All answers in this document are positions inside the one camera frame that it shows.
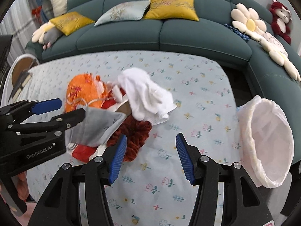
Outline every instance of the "light blue bedsheet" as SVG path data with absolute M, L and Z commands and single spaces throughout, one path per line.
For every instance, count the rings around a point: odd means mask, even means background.
M 188 144 L 218 163 L 231 165 L 242 157 L 236 105 L 219 64 L 200 56 L 152 51 L 79 55 L 32 68 L 33 76 L 18 100 L 60 98 L 60 110 L 28 120 L 48 121 L 63 113 L 68 83 L 77 74 L 99 74 L 108 81 L 130 67 L 147 71 L 153 81 L 171 91 L 177 108 L 167 122 L 153 127 L 137 158 L 124 162 L 118 179 L 106 188 L 113 222 L 116 226 L 187 226 L 198 186 L 185 179 L 176 134 L 182 132 Z M 82 164 L 66 153 L 28 171 L 30 194 L 36 201 L 65 162 Z M 219 194 L 216 225 L 221 223 L 222 184 Z M 87 225 L 84 193 L 80 197 L 82 225 Z

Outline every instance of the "yellow pillow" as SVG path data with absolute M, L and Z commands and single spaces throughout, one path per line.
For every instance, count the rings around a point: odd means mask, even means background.
M 190 19 L 199 21 L 193 6 L 194 0 L 150 0 L 145 19 Z
M 78 12 L 66 13 L 58 16 L 54 19 L 50 19 L 50 22 L 55 25 L 66 36 L 72 34 L 78 29 L 93 23 L 92 19 L 80 15 Z

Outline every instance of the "sofa armrest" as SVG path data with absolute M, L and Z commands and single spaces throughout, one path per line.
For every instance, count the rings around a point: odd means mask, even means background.
M 294 49 L 279 35 L 275 35 L 275 37 L 282 43 L 283 47 L 285 48 L 286 52 L 288 53 L 288 59 L 294 64 L 297 68 L 299 73 L 301 74 L 301 58 L 300 56 L 294 51 Z
M 33 43 L 31 40 L 25 46 L 25 52 L 30 53 L 35 56 L 40 63 L 42 63 L 42 52 L 43 52 L 43 45 L 39 43 Z

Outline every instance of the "laundry basket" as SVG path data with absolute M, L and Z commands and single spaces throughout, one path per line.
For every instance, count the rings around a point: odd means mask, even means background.
M 283 110 L 255 96 L 238 108 L 243 166 L 257 187 L 276 188 L 285 180 L 294 156 L 292 130 Z

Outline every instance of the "sofa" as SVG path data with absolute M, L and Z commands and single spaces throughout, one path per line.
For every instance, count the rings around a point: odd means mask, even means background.
M 68 0 L 68 11 L 77 11 L 97 21 L 113 6 L 135 0 Z M 69 36 L 62 36 L 50 49 L 31 41 L 26 51 L 41 62 L 83 53 L 113 50 L 159 50 L 204 56 L 220 65 L 238 69 L 246 77 L 252 94 L 274 100 L 284 111 L 293 130 L 293 163 L 301 160 L 301 88 L 273 62 L 261 45 L 245 42 L 224 26 L 231 24 L 230 12 L 237 3 L 254 8 L 273 34 L 272 14 L 254 0 L 194 0 L 200 21 L 185 19 L 123 21 L 85 26 Z M 275 36 L 301 72 L 301 58 L 281 37 Z

